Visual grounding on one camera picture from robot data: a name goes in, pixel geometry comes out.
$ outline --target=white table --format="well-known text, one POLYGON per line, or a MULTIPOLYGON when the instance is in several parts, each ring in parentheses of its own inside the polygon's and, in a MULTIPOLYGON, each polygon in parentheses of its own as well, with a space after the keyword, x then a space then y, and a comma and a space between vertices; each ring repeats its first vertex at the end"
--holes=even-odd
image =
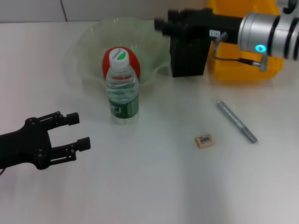
POLYGON ((103 89, 65 76, 65 55, 92 22, 0 24, 0 133, 26 118, 78 112, 50 131, 53 146, 89 136, 76 162, 0 177, 4 224, 296 224, 299 66, 254 86, 159 75, 141 88, 135 125, 111 122, 103 89), (215 106, 220 97, 259 139, 250 144, 215 106), (196 135, 216 144, 199 150, 196 135))

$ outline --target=red ball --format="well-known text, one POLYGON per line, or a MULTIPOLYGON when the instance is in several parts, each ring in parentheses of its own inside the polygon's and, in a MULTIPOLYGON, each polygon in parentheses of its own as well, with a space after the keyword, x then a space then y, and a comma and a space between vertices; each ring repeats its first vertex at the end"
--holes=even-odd
POLYGON ((103 57, 103 62, 102 62, 102 70, 103 70, 104 78, 106 79, 108 70, 110 68, 109 53, 115 48, 125 49, 129 53, 130 65, 134 69, 134 71, 136 73, 136 76, 139 79, 139 77, 140 77, 140 64, 139 64, 139 61, 138 61, 136 55, 129 48, 125 48, 125 47, 122 47, 122 46, 121 47, 111 48, 111 49, 109 49, 108 51, 105 52, 104 57, 103 57))

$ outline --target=plastic bottle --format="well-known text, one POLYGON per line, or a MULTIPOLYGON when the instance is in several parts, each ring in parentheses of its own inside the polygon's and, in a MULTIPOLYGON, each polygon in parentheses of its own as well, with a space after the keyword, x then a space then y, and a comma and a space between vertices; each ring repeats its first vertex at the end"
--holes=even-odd
POLYGON ((129 64, 125 49, 117 48, 109 54, 110 68, 106 76, 106 90, 111 113, 118 119, 131 119, 138 115, 138 79, 129 64))

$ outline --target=white bottle cap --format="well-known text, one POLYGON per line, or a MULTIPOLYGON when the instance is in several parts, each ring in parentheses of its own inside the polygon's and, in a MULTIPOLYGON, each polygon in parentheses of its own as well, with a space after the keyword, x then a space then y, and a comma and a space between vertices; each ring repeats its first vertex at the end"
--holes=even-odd
POLYGON ((114 71, 125 71, 129 65, 129 54, 123 48, 113 49, 109 54, 109 62, 114 71))

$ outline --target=glass bowl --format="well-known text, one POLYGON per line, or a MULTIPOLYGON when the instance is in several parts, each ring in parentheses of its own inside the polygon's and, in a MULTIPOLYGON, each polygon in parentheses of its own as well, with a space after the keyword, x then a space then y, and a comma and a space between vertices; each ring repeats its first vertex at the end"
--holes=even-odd
POLYGON ((112 47, 127 47, 138 58, 142 85, 153 82, 158 69, 170 64, 169 42, 168 37, 155 31, 153 21, 124 17, 101 21, 89 28, 74 52, 80 75, 104 84, 104 53, 112 47))

